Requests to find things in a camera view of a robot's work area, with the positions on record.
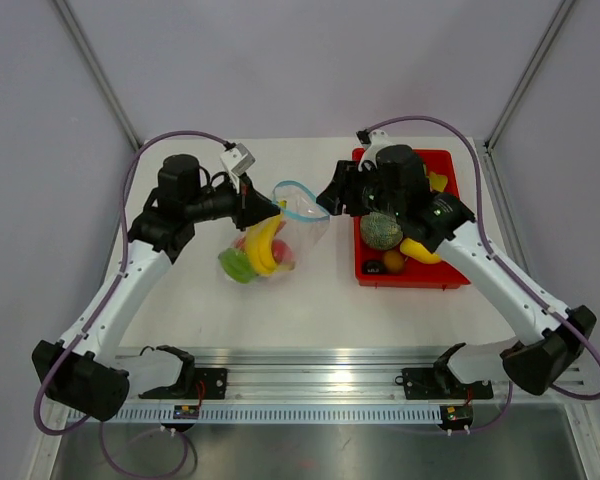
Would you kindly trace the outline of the yellow banana bunch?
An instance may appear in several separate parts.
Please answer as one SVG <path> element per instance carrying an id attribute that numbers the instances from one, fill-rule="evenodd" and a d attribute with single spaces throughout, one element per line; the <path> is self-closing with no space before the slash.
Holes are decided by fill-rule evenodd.
<path id="1" fill-rule="evenodd" d="M 277 265 L 271 253 L 271 244 L 279 230 L 286 225 L 283 214 L 259 222 L 247 230 L 244 239 L 244 252 L 257 275 L 269 277 L 282 266 Z"/>

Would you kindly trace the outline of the green leafy vegetable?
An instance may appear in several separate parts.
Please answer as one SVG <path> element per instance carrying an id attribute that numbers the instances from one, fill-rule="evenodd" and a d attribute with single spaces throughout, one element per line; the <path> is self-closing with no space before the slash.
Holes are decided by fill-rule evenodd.
<path id="1" fill-rule="evenodd" d="M 218 261 L 226 275 L 237 283 L 248 284 L 257 277 L 246 253 L 242 250 L 227 248 L 218 255 Z"/>

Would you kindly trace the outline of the clear zip top bag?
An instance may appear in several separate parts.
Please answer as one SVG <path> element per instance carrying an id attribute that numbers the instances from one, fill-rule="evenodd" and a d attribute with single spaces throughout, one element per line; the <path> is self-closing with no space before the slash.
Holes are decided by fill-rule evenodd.
<path id="1" fill-rule="evenodd" d="M 330 225 L 330 214 L 305 185 L 285 180 L 270 200 L 280 211 L 236 237 L 218 254 L 221 270 L 239 284 L 277 280 L 298 267 Z"/>

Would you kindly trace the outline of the red apple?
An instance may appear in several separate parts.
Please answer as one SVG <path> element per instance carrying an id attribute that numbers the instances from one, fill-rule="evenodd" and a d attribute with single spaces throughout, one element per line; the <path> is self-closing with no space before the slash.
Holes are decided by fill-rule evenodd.
<path id="1" fill-rule="evenodd" d="M 271 253 L 277 265 L 291 265 L 295 262 L 291 248 L 283 240 L 274 239 L 272 241 Z"/>

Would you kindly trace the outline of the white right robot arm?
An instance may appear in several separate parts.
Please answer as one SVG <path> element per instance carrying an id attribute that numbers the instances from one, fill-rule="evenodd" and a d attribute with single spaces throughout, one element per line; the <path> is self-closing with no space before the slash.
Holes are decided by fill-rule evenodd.
<path id="1" fill-rule="evenodd" d="M 424 161 L 410 146 L 380 132 L 370 140 L 361 160 L 337 162 L 318 204 L 334 216 L 390 217 L 406 238 L 466 277 L 514 333 L 507 341 L 451 347 L 434 371 L 436 389 L 456 396 L 470 383 L 502 376 L 536 396 L 553 388 L 583 353 L 595 314 L 567 306 L 533 281 L 456 195 L 431 188 Z"/>

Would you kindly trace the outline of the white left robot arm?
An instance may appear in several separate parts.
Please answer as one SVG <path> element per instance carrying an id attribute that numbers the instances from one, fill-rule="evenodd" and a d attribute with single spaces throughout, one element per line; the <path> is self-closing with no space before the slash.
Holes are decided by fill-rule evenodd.
<path id="1" fill-rule="evenodd" d="M 146 297 L 194 238 L 196 224 L 229 218 L 244 230 L 279 213 L 253 186 L 247 171 L 255 158 L 243 144 L 228 144 L 220 161 L 222 181 L 215 185 L 192 155 L 164 160 L 141 213 L 121 226 L 118 270 L 59 340 L 40 341 L 35 347 L 39 399 L 49 398 L 105 422 L 131 397 L 203 394 L 196 360 L 181 349 L 162 345 L 126 360 L 118 360 L 116 353 Z"/>

